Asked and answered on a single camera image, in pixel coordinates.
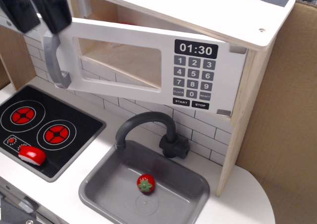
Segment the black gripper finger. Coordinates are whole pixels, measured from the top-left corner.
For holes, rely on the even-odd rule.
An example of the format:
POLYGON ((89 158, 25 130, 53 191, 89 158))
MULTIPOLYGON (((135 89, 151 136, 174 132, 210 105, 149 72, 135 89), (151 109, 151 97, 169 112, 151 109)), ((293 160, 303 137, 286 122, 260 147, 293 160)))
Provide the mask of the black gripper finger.
POLYGON ((37 11, 53 34, 58 34, 72 22, 67 0, 32 0, 37 11))
POLYGON ((31 0, 0 0, 0 7, 22 33, 26 33, 40 24, 31 0))

